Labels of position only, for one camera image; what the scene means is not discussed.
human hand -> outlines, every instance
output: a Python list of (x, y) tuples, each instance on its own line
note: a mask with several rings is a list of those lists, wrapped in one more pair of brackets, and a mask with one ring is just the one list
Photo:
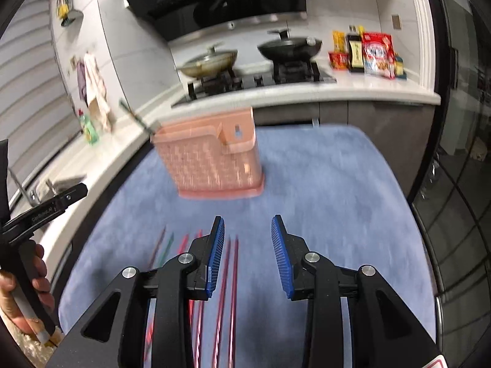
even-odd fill
[[(41, 245), (36, 245), (36, 256), (34, 256), (34, 267), (36, 267), (39, 277), (33, 279), (34, 289), (38, 292), (39, 299), (46, 305), (50, 310), (55, 308), (55, 298), (49, 293), (51, 290), (51, 284), (46, 279), (48, 274), (48, 269), (46, 264), (42, 260), (44, 256), (44, 249)], [(15, 302), (14, 298), (10, 294), (17, 281), (15, 276), (4, 270), (0, 270), (0, 308), (3, 310), (5, 315), (10, 318), (14, 325), (19, 328), (23, 333), (28, 335), (33, 335), (34, 332), (31, 326), (24, 318), (21, 313), (19, 306)]]

dark gray cabinet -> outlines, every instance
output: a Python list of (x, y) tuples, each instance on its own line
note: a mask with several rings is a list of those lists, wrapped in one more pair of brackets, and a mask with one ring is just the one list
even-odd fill
[(348, 102), (348, 123), (361, 129), (385, 157), (408, 195), (428, 142), (435, 107), (394, 102)]
[(327, 101), (319, 103), (319, 123), (324, 124), (348, 124), (347, 101)]
[(319, 120), (319, 103), (304, 102), (253, 109), (256, 126), (293, 125)]

blue gripper pad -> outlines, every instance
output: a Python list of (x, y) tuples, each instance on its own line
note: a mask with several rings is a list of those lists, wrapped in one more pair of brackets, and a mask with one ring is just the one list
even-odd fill
[(225, 242), (225, 222), (222, 217), (219, 217), (218, 225), (214, 223), (210, 236), (214, 238), (214, 241), (210, 260), (207, 264), (208, 272), (205, 290), (208, 297), (212, 297), (213, 291), (217, 287), (218, 271), (220, 270), (220, 260), (222, 259), (223, 244)]
[(278, 264), (281, 285), (286, 296), (291, 299), (294, 294), (293, 267), (285, 245), (285, 237), (288, 236), (281, 216), (277, 214), (271, 221), (271, 238), (273, 240), (274, 254)]

green bottle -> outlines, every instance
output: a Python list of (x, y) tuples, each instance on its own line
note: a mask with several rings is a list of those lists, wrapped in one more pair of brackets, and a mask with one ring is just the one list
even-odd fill
[(80, 126), (82, 126), (82, 131), (87, 142), (92, 145), (95, 144), (99, 140), (99, 136), (97, 135), (97, 131), (95, 131), (94, 125), (90, 121), (90, 117), (85, 115), (82, 109), (79, 109), (79, 121)]

metal screw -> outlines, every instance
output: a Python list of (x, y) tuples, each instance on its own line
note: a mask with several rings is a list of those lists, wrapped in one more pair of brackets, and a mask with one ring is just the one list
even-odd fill
[(364, 265), (361, 268), (361, 272), (365, 274), (367, 277), (371, 277), (372, 275), (375, 275), (376, 271), (371, 265)]
[(137, 269), (134, 267), (126, 267), (123, 270), (123, 277), (125, 278), (131, 278), (134, 277), (134, 275), (137, 273)]
[(178, 258), (179, 262), (182, 264), (191, 263), (192, 259), (194, 259), (194, 257), (191, 253), (182, 253)]
[(309, 252), (305, 255), (305, 260), (309, 263), (317, 263), (320, 259), (321, 257), (315, 252)]

